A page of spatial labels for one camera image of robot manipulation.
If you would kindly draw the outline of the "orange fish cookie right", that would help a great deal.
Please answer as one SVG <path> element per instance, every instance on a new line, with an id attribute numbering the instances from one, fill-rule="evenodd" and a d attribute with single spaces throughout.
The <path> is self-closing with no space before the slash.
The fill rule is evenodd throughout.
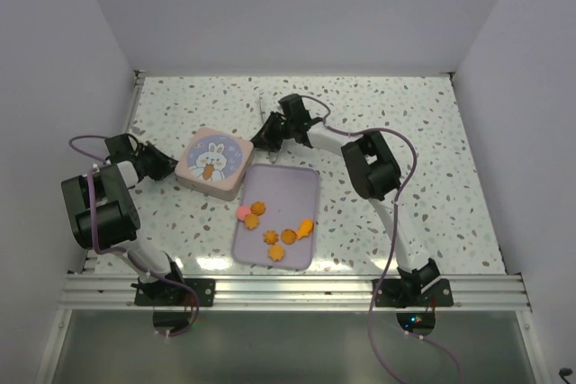
<path id="1" fill-rule="evenodd" d="M 298 239 L 303 239 L 308 237 L 314 229 L 314 221 L 312 219 L 305 219 L 301 222 L 300 226 L 296 230 L 296 235 Z"/>

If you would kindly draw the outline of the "orange leaf cookie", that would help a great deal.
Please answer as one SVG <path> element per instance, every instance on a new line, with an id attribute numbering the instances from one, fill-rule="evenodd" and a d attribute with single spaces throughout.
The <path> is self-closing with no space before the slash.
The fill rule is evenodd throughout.
<path id="1" fill-rule="evenodd" d="M 268 256 L 273 262 L 280 262 L 285 255 L 284 248 L 278 244 L 270 246 Z"/>
<path id="2" fill-rule="evenodd" d="M 256 229 L 259 226 L 259 217 L 256 214 L 248 214 L 244 218 L 244 226 L 248 230 Z"/>

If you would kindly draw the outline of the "aluminium front rail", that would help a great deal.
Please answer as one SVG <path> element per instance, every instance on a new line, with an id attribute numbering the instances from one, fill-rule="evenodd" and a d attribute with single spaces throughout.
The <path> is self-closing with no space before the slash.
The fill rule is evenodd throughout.
<path id="1" fill-rule="evenodd" d="M 365 312 L 373 296 L 372 277 L 362 276 L 225 276 L 215 280 L 207 311 L 337 311 Z M 376 312 L 528 312 L 523 280 L 506 275 L 455 275 L 450 281 L 454 305 L 424 308 L 375 308 Z M 140 310 L 129 275 L 69 275 L 58 306 L 68 310 Z"/>

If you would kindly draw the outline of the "orange swirl cookie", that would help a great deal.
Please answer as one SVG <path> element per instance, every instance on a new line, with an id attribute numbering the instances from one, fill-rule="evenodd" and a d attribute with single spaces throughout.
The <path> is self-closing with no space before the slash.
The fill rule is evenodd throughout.
<path id="1" fill-rule="evenodd" d="M 250 211 L 256 216 L 261 216 L 266 212 L 266 205 L 262 201 L 256 201 L 251 204 Z"/>

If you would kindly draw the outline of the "orange leaf cookie left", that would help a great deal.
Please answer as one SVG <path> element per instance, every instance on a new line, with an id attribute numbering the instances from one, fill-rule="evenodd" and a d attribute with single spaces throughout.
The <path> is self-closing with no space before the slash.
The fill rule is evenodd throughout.
<path id="1" fill-rule="evenodd" d="M 259 217 L 256 214 L 248 214 L 244 218 L 244 226 L 248 230 L 256 229 L 259 226 Z"/>

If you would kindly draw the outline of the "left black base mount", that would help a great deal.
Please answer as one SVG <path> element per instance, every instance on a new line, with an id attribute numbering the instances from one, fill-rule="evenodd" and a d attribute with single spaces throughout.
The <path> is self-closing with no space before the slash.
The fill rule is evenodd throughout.
<path id="1" fill-rule="evenodd" d="M 168 283 L 137 281 L 131 287 L 136 290 L 134 304 L 142 307 L 211 307 L 215 295 L 215 280 L 184 278 Z"/>

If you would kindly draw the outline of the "orange leaf cookie bottom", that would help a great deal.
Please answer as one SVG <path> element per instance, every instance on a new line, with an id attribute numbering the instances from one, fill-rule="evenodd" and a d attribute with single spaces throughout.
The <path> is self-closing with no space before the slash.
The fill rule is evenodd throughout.
<path id="1" fill-rule="evenodd" d="M 273 262 L 280 262 L 285 255 L 284 248 L 278 244 L 270 246 L 268 256 Z"/>

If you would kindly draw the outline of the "pink sandwich cookie left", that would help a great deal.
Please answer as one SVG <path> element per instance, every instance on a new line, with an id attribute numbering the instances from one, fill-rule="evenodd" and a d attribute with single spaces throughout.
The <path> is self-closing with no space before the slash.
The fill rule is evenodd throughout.
<path id="1" fill-rule="evenodd" d="M 237 209 L 236 216 L 238 220 L 244 221 L 245 218 L 251 213 L 251 209 L 247 206 L 240 206 Z"/>

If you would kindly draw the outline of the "orange rosette cookie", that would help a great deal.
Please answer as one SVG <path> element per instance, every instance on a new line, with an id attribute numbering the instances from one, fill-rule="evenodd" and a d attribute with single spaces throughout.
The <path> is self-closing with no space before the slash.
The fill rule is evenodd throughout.
<path id="1" fill-rule="evenodd" d="M 279 241 L 279 235 L 274 230 L 267 230 L 263 233 L 263 241 L 267 245 L 275 245 Z"/>

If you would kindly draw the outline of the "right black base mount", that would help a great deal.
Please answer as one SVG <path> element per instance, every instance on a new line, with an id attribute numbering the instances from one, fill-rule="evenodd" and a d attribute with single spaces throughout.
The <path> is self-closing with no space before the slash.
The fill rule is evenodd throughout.
<path id="1" fill-rule="evenodd" d="M 405 272 L 400 277 L 385 279 L 380 286 L 372 280 L 377 308 L 424 308 L 454 305 L 450 281 L 441 277 L 435 260 L 429 258 L 419 270 Z"/>

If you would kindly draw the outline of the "lavender plastic tray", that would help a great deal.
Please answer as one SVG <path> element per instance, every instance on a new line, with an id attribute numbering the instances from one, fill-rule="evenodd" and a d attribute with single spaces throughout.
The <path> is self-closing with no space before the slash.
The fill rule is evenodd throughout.
<path id="1" fill-rule="evenodd" d="M 234 260 L 295 271 L 307 269 L 315 249 L 313 233 L 291 245 L 279 240 L 277 244 L 283 249 L 283 258 L 275 261 L 269 255 L 271 246 L 265 242 L 265 232 L 281 234 L 286 229 L 297 230 L 306 219 L 314 221 L 319 194 L 320 179 L 312 169 L 285 165 L 250 166 L 240 204 L 248 207 L 260 201 L 265 204 L 265 212 L 254 229 L 246 228 L 242 221 L 237 222 L 231 247 Z"/>

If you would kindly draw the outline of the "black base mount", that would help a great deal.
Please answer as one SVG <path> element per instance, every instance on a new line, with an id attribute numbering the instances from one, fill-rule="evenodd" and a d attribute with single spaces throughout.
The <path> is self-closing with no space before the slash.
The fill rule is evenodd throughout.
<path id="1" fill-rule="evenodd" d="M 419 270 L 405 272 L 400 277 L 385 279 L 380 286 L 372 280 L 377 308 L 424 308 L 454 305 L 450 281 L 441 277 L 435 260 L 429 258 Z"/>
<path id="2" fill-rule="evenodd" d="M 136 290 L 134 304 L 142 307 L 211 307 L 215 295 L 215 280 L 184 278 L 168 283 L 137 281 L 131 287 Z"/>

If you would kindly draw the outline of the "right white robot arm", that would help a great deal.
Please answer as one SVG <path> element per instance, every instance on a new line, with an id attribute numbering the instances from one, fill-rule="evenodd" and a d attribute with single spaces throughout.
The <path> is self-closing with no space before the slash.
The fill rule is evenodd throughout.
<path id="1" fill-rule="evenodd" d="M 401 215 L 401 195 L 415 174 L 418 155 L 411 142 L 389 128 L 368 128 L 346 132 L 328 124 L 331 111 L 311 116 L 304 95 L 289 94 L 279 100 L 279 112 L 271 112 L 252 137 L 257 149 L 277 152 L 286 140 L 308 148 L 328 151 L 343 158 L 353 189 L 367 200 L 381 219 L 391 240 L 400 276 L 399 294 L 411 305 L 421 305 L 433 294 L 440 271 L 414 228 L 410 217 Z M 384 138 L 399 138 L 411 154 L 407 174 Z"/>

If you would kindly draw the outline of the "cookie tin with liners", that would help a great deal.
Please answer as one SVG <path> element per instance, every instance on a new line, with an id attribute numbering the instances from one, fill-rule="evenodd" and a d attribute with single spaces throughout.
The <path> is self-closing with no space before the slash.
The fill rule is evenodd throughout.
<path id="1" fill-rule="evenodd" d="M 190 190 L 203 193 L 214 198 L 232 201 L 238 194 L 245 175 L 234 174 L 231 177 L 221 180 L 204 180 L 201 176 L 193 174 L 175 174 L 176 180 L 184 187 Z"/>

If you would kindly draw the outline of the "orange chip cookie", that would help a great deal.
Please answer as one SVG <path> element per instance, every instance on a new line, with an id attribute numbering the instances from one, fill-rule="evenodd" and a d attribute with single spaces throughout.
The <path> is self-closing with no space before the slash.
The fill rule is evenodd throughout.
<path id="1" fill-rule="evenodd" d="M 287 228 L 282 231 L 280 239 L 286 245 L 292 245 L 298 240 L 298 234 L 296 231 Z"/>

